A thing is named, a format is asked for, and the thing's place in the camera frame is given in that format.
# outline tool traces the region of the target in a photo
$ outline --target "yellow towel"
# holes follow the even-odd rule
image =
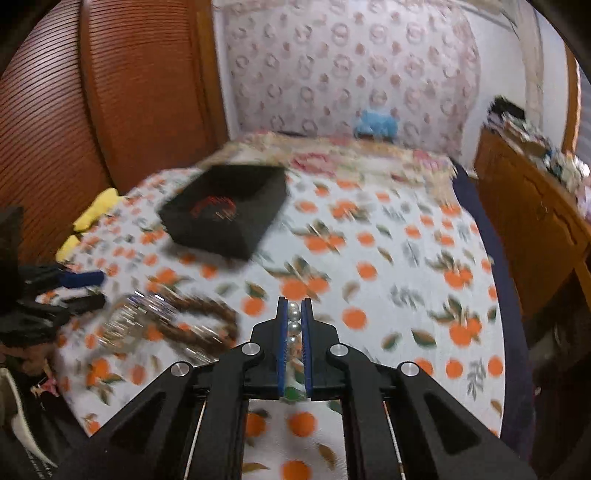
[[[74,222],[74,231],[84,232],[88,230],[98,217],[111,210],[120,200],[121,197],[119,196],[119,193],[113,188],[106,189],[104,192],[99,193],[95,198],[95,201],[92,202],[92,205],[90,205],[86,211],[80,215],[78,220]],[[79,243],[80,240],[78,240],[75,235],[70,235],[68,240],[66,240],[57,251],[56,261],[62,263],[68,260],[72,250],[74,250],[74,247]]]
[[[70,254],[74,247],[80,243],[80,240],[75,235],[70,235],[68,240],[64,242],[61,248],[56,253],[56,262],[62,263],[70,258]]]
[[[121,197],[117,190],[111,188],[99,193],[92,205],[74,222],[75,232],[88,230],[98,217],[111,210],[119,203]]]

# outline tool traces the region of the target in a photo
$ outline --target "orange print bedspread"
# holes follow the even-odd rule
[[[239,343],[274,316],[278,296],[309,296],[316,319],[335,325],[343,343],[386,365],[415,361],[500,431],[501,318],[492,259],[470,214],[440,206],[424,189],[289,170],[290,196],[259,250],[248,263],[228,262],[175,246],[155,212],[199,173],[146,179],[84,237],[72,269],[103,269],[111,300],[160,284],[222,299],[241,314]],[[190,327],[202,319],[178,321]],[[102,313],[74,319],[59,339],[61,390],[89,434],[183,359],[155,329],[134,353],[106,355],[97,342],[102,322]],[[301,364],[290,363],[288,401],[251,401],[244,478],[346,478],[339,404],[306,401],[302,377]]]

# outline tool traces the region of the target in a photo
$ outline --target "navy bed edge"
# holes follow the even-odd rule
[[[505,341],[505,407],[501,440],[523,460],[529,460],[534,441],[535,414],[533,382],[521,324],[519,297],[509,273],[503,244],[486,215],[478,191],[466,171],[458,163],[454,164],[457,177],[453,181],[453,190],[460,205],[474,217],[486,252],[495,261],[492,274],[499,297]]]

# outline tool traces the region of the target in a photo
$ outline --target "cluttered items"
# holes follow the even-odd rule
[[[491,105],[486,126],[517,153],[552,175],[576,200],[579,213],[591,220],[589,166],[572,152],[563,153],[552,145],[539,128],[525,119],[523,110],[504,98],[497,97]]]

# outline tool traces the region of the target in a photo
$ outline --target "black box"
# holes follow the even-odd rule
[[[219,165],[187,185],[159,214],[175,243],[248,260],[286,197],[282,167]]]

